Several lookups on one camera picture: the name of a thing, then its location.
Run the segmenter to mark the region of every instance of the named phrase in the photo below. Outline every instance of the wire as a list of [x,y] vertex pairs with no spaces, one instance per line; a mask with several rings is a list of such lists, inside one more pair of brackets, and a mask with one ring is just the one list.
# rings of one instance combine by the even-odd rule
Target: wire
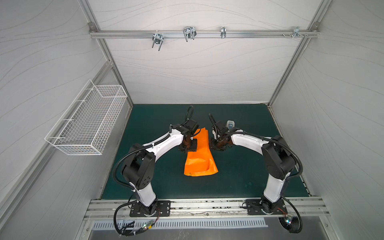
[[234,135],[234,134],[244,134],[244,135],[250,135],[250,136],[253,136],[253,137],[257,137],[257,138],[260,138],[261,140],[264,140],[264,141],[268,141],[268,142],[273,142],[279,146],[281,146],[282,148],[284,148],[285,150],[287,150],[293,157],[293,159],[295,160],[295,162],[299,165],[299,171],[296,173],[296,174],[293,174],[293,175],[290,175],[288,176],[285,180],[286,181],[289,181],[289,179],[293,178],[293,177],[299,177],[302,173],[303,173],[303,164],[301,163],[299,157],[287,146],[285,146],[284,144],[282,144],[281,142],[279,141],[276,141],[274,139],[270,139],[270,138],[266,138],[266,137],[263,137],[263,136],[260,136],[260,135],[256,135],[256,134],[253,134],[253,133],[249,133],[249,132],[231,132],[231,133],[228,133],[227,135],[225,135],[224,138],[222,138],[221,140],[219,140],[219,142],[222,142],[224,139],[226,139],[227,137],[231,136],[231,135]]
[[133,195],[131,195],[131,196],[129,197],[128,202],[131,201],[132,196],[133,196]]
[[121,163],[122,163],[128,156],[130,156],[130,155],[132,155],[132,154],[134,154],[134,153],[140,152],[140,151],[142,151],[142,150],[145,150],[145,149],[147,149],[147,148],[151,148],[151,147],[153,147],[153,146],[155,146],[155,145],[157,145],[157,144],[159,144],[159,143],[162,143],[162,142],[164,142],[165,140],[167,140],[169,137],[170,137],[170,135],[168,134],[168,135],[165,136],[163,139],[160,139],[159,141],[155,142],[154,145],[151,145],[151,144],[150,144],[150,145],[148,145],[148,146],[138,148],[138,149],[136,149],[136,150],[134,150],[134,151],[132,151],[132,152],[126,154],[124,157],[122,157],[122,158],[115,164],[115,166],[113,167],[113,170],[112,170],[112,178],[113,178],[113,180],[114,180],[116,183],[120,184],[120,185],[123,185],[123,186],[125,186],[125,187],[130,188],[132,191],[135,190],[135,188],[134,188],[132,185],[130,185],[129,183],[126,183],[126,182],[122,182],[122,181],[120,181],[120,180],[117,178],[116,173],[117,173],[117,170],[118,170],[120,164],[121,164]]
[[194,111],[195,107],[193,105],[190,105],[187,109],[187,112],[185,114],[185,119],[184,121],[187,122],[188,119],[191,119],[192,118],[192,115],[193,115],[193,111]]
[[277,208],[278,210],[282,211],[282,213],[285,215],[288,215],[287,213],[285,213],[283,210],[281,210],[279,207]]
[[216,139],[218,140],[218,129],[217,129],[216,121],[215,121],[214,117],[212,116],[212,114],[208,114],[208,117],[209,117],[209,120],[211,120],[211,123],[213,125],[214,131],[216,134]]
[[115,213],[113,214],[113,225],[114,225],[114,227],[115,227],[116,232],[117,232],[118,234],[120,234],[120,235],[130,236],[130,235],[127,235],[127,234],[125,233],[125,231],[124,231],[124,233],[122,232],[122,229],[126,229],[127,226],[125,226],[125,227],[119,229],[118,224],[117,224],[117,222],[116,222],[116,215],[117,215],[117,213],[118,213],[118,211],[119,211],[120,208],[125,207],[125,206],[129,206],[129,205],[133,204],[134,202],[135,202],[135,201],[127,202],[127,203],[124,203],[124,204],[118,206],[118,207],[116,208],[116,210],[115,210]]
[[196,137],[200,132],[201,132],[201,129],[198,133],[195,133],[194,135],[192,135],[192,137]]
[[291,205],[291,207],[293,207],[293,209],[295,210],[296,214],[297,214],[297,218],[299,219],[299,224],[300,224],[300,227],[297,229],[297,230],[290,230],[289,232],[291,233],[299,233],[301,232],[301,230],[303,229],[303,222],[301,220],[301,216],[299,214],[299,212],[297,211],[296,207],[293,206],[293,204],[291,203],[291,201],[289,201],[287,198],[285,198],[284,196],[281,196],[282,199],[284,199],[287,203],[289,203],[289,205]]
[[160,217],[160,208],[156,208],[156,210],[159,212],[159,214],[157,215],[157,218],[156,218],[155,222],[154,222],[154,223],[152,223],[152,225],[151,225],[151,226],[155,225],[155,223],[157,222],[157,220],[158,220],[158,219],[159,219],[159,217]]
[[125,227],[122,227],[121,229],[120,229],[120,231],[122,232],[122,233],[125,233],[125,230],[127,229],[127,228],[133,228],[135,226],[135,222],[134,221],[132,221],[132,222],[130,222],[130,223],[128,223],[127,225],[125,225]]

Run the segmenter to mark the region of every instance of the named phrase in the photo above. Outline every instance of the orange cloth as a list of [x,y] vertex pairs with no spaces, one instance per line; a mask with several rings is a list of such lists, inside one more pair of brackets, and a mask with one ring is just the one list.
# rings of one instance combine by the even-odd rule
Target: orange cloth
[[197,139],[197,151],[188,152],[184,175],[198,177],[217,173],[214,158],[209,150],[208,130],[202,128],[194,138]]

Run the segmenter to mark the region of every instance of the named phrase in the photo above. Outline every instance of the white wire basket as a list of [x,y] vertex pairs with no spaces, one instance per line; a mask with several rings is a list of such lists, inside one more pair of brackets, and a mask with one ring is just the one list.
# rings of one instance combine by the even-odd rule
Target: white wire basket
[[67,155],[101,155],[126,98],[121,85],[89,80],[45,140]]

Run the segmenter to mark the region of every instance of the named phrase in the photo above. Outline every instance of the metal slots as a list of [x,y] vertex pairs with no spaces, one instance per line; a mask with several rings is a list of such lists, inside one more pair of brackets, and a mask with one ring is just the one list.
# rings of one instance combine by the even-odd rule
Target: metal slots
[[[134,220],[134,228],[139,229],[149,219]],[[132,220],[118,220],[118,227],[124,227]],[[197,218],[197,219],[159,219],[152,229],[192,229],[192,228],[255,228],[268,227],[263,217],[252,218]],[[96,220],[92,230],[114,230],[112,220]]]

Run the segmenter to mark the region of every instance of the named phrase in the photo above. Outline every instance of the dark green mat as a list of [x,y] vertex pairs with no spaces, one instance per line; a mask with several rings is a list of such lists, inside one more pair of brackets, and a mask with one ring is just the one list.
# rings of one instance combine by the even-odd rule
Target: dark green mat
[[[114,164],[136,142],[155,140],[169,130],[170,124],[184,122],[189,105],[135,104],[123,135]],[[216,121],[235,121],[235,126],[261,136],[274,137],[279,132],[264,104],[197,104],[192,119],[213,136],[208,114]],[[212,151],[218,173],[210,176],[185,176],[186,154],[174,147],[157,162],[152,187],[160,199],[260,197],[268,178],[263,156],[245,147],[233,146],[226,151]],[[125,179],[118,171],[118,178]],[[128,199],[132,192],[118,185],[109,175],[102,199]],[[287,197],[307,197],[300,178],[293,179],[286,190]]]

